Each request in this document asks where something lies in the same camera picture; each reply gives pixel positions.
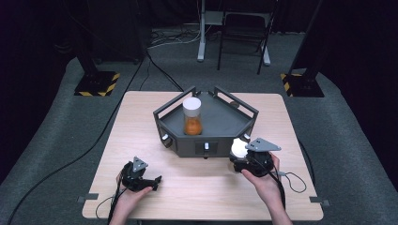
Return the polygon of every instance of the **wooden table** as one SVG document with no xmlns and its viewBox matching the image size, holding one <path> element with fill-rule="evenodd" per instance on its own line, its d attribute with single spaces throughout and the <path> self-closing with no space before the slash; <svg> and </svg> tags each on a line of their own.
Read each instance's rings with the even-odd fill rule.
<svg viewBox="0 0 398 225">
<path fill-rule="evenodd" d="M 253 185 L 242 174 L 231 169 L 229 158 L 178 157 L 161 143 L 153 112 L 177 92 L 128 92 L 124 96 L 114 127 L 89 193 L 96 200 L 86 200 L 83 216 L 96 218 L 96 208 L 115 193 L 115 178 L 134 156 L 148 163 L 144 179 L 162 176 L 157 191 L 149 193 L 130 215 L 136 219 L 181 220 L 270 220 L 265 204 Z M 294 192 L 283 177 L 286 211 L 292 220 L 320 220 L 323 211 L 316 196 L 295 131 L 283 103 L 276 94 L 243 94 L 234 96 L 259 111 L 252 140 L 263 138 L 282 148 L 274 154 L 281 160 L 282 172 L 298 175 L 307 185 L 303 193 Z M 292 187 L 303 189 L 296 177 L 290 176 Z M 110 201 L 98 209 L 107 218 Z"/>
</svg>

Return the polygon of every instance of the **orange liquid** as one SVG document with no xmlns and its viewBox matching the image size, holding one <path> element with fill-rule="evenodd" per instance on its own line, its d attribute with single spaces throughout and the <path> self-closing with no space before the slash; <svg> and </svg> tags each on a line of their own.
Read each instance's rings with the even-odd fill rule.
<svg viewBox="0 0 398 225">
<path fill-rule="evenodd" d="M 198 135 L 202 133 L 202 123 L 199 118 L 186 118 L 184 132 L 188 135 Z"/>
</svg>

